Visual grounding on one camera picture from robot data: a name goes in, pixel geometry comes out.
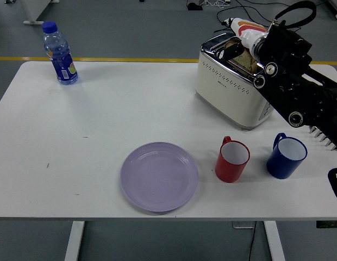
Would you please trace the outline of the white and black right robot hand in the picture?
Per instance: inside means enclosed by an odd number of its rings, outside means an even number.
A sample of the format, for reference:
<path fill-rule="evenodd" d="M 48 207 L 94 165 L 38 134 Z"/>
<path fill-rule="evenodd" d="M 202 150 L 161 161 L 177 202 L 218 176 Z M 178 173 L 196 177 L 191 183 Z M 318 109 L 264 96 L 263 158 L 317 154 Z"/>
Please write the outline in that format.
<path fill-rule="evenodd" d="M 224 24 L 232 29 L 239 40 L 237 43 L 225 46 L 223 50 L 216 53 L 216 56 L 223 61 L 231 60 L 248 49 L 252 58 L 260 61 L 259 53 L 268 35 L 267 29 L 260 24 L 241 18 L 229 18 L 224 21 Z"/>

